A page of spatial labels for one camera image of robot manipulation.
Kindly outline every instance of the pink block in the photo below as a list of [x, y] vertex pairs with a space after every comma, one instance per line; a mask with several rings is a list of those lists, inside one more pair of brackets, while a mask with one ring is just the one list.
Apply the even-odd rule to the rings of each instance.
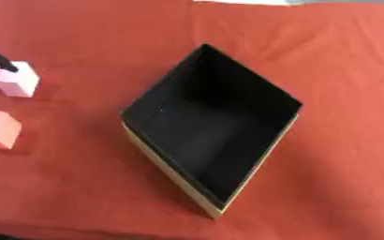
[[11, 149], [22, 131], [22, 124], [0, 111], [0, 148]]
[[0, 69], [0, 90], [9, 97], [31, 98], [39, 83], [39, 77], [26, 62], [12, 62], [12, 64], [19, 71]]

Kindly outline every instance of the red tablecloth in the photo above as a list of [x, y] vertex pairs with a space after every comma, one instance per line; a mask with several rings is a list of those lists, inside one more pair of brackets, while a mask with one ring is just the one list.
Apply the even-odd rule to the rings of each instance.
[[[128, 142], [118, 116], [201, 42], [305, 104], [217, 222]], [[24, 126], [0, 151], [0, 233], [384, 240], [384, 5], [0, 0], [0, 53], [42, 77], [32, 99], [0, 94]]]

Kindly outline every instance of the open box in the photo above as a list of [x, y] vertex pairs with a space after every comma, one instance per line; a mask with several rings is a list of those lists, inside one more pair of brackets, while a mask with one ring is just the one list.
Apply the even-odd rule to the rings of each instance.
[[211, 217], [221, 216], [302, 103], [210, 45], [127, 107], [131, 141]]

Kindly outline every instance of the red cloth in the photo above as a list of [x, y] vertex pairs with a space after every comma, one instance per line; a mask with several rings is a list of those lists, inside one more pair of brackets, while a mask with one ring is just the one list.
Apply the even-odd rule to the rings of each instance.
[[[118, 116], [203, 41], [305, 104], [217, 222], [128, 142]], [[0, 151], [0, 233], [384, 239], [384, 5], [0, 0], [0, 53], [42, 77], [32, 99], [0, 94], [24, 127]]]

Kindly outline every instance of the white surface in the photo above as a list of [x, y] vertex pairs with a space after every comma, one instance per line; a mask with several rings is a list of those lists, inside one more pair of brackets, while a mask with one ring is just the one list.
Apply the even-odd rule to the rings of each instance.
[[39, 77], [26, 62], [12, 62], [19, 69], [11, 72], [0, 69], [0, 89], [9, 97], [30, 98], [35, 93]]
[[253, 4], [253, 5], [302, 5], [310, 3], [378, 3], [384, 4], [384, 0], [194, 0], [195, 2], [215, 2], [228, 4]]
[[194, 0], [195, 2], [217, 2], [230, 4], [259, 4], [259, 5], [280, 5], [287, 6], [290, 3], [287, 0]]

